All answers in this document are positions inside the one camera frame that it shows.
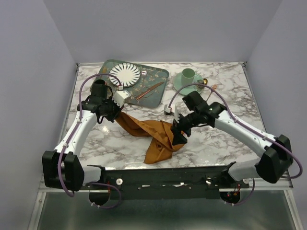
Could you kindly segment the orange-brown cloth napkin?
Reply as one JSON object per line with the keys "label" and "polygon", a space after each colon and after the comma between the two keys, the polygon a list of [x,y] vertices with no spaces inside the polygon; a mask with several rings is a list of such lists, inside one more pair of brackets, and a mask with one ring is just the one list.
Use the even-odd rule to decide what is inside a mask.
{"label": "orange-brown cloth napkin", "polygon": [[172,145],[174,135],[171,132],[171,123],[157,120],[141,121],[124,112],[120,112],[116,122],[132,136],[152,138],[145,155],[145,164],[168,160],[172,158],[174,152],[184,146]]}

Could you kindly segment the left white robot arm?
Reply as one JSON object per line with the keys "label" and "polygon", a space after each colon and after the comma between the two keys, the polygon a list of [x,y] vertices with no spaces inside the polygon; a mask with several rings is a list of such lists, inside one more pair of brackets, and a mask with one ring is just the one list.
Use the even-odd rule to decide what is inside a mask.
{"label": "left white robot arm", "polygon": [[63,189],[73,197],[84,184],[90,183],[95,189],[106,185],[100,167],[82,166],[79,155],[94,126],[104,119],[114,122],[130,96],[122,87],[113,92],[104,80],[92,84],[91,94],[79,101],[75,120],[67,134],[53,151],[45,151],[42,156],[47,187]]}

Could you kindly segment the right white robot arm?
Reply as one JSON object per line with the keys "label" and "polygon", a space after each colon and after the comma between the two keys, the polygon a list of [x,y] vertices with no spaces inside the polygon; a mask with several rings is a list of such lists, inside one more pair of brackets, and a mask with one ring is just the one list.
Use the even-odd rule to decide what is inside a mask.
{"label": "right white robot arm", "polygon": [[183,102],[191,111],[183,116],[175,112],[171,126],[172,145],[186,144],[193,127],[208,125],[219,129],[249,147],[257,159],[245,162],[232,162],[222,170],[218,182],[230,188],[244,179],[261,178],[275,184],[293,163],[290,156],[291,144],[288,137],[275,137],[255,129],[253,126],[236,118],[219,102],[207,104],[197,92],[183,97]]}

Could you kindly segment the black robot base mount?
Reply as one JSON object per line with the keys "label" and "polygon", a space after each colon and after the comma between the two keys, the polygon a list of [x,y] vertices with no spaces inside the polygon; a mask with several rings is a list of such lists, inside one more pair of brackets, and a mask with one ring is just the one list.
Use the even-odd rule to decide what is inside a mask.
{"label": "black robot base mount", "polygon": [[99,185],[87,184],[91,202],[109,200],[220,199],[227,191],[249,188],[243,181],[222,181],[226,166],[164,169],[101,169]]}

